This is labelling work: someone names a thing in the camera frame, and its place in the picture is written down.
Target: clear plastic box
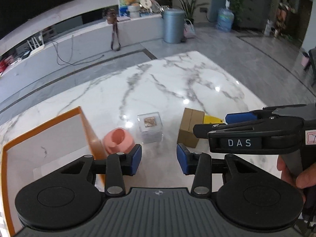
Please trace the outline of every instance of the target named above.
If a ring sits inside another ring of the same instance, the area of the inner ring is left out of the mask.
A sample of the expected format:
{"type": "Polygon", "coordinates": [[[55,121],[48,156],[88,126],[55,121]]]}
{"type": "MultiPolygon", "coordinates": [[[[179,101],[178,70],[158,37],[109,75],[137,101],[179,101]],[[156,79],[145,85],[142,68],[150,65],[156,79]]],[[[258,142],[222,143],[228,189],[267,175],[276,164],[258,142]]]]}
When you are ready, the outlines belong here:
{"type": "Polygon", "coordinates": [[[159,112],[138,115],[137,120],[143,143],[162,140],[162,122],[159,112]]]}

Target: crosshair logo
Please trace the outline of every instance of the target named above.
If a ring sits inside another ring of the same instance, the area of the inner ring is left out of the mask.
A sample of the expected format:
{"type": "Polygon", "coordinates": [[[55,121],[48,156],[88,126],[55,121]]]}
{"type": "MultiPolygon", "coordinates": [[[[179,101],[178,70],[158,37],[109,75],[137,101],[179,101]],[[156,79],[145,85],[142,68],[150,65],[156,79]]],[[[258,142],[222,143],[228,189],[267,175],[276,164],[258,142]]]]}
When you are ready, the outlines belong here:
{"type": "Polygon", "coordinates": [[[158,190],[158,191],[155,191],[154,194],[160,196],[160,195],[163,195],[163,191],[161,190],[158,190]]]}

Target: human hand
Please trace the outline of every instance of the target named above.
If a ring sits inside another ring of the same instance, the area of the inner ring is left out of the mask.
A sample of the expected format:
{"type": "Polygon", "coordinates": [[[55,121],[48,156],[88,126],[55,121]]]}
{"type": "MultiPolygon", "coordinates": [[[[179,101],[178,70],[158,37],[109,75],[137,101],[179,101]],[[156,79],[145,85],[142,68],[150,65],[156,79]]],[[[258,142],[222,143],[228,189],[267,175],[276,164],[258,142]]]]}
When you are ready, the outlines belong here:
{"type": "Polygon", "coordinates": [[[316,185],[316,163],[304,170],[298,177],[292,176],[281,156],[278,157],[276,164],[276,168],[282,171],[281,179],[297,188],[302,193],[305,202],[306,198],[302,189],[316,185]]]}

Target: blue rubber tip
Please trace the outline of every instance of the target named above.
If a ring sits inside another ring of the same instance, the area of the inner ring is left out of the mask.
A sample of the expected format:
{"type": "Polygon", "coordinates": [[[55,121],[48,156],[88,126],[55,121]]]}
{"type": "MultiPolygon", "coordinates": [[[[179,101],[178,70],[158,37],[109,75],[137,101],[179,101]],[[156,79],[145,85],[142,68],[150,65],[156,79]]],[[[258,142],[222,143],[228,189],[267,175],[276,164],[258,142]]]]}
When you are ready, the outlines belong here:
{"type": "Polygon", "coordinates": [[[142,159],[142,147],[140,145],[132,158],[132,174],[133,175],[136,174],[141,159],[142,159]]]}
{"type": "Polygon", "coordinates": [[[227,114],[225,121],[227,124],[240,123],[245,121],[257,120],[257,116],[252,112],[227,114]]]}
{"type": "Polygon", "coordinates": [[[186,159],[185,151],[181,148],[181,146],[177,145],[177,159],[184,174],[187,174],[188,169],[188,161],[186,159]]]}

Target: blue trash can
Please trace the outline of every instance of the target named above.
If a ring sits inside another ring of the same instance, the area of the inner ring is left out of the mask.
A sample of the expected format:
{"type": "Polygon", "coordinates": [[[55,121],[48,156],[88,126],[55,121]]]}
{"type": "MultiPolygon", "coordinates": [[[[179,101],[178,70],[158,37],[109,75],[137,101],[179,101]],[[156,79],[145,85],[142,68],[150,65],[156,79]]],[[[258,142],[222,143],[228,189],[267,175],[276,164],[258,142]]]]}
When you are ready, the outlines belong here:
{"type": "Polygon", "coordinates": [[[184,16],[181,9],[168,9],[163,12],[163,40],[167,43],[180,43],[184,36],[184,16]]]}

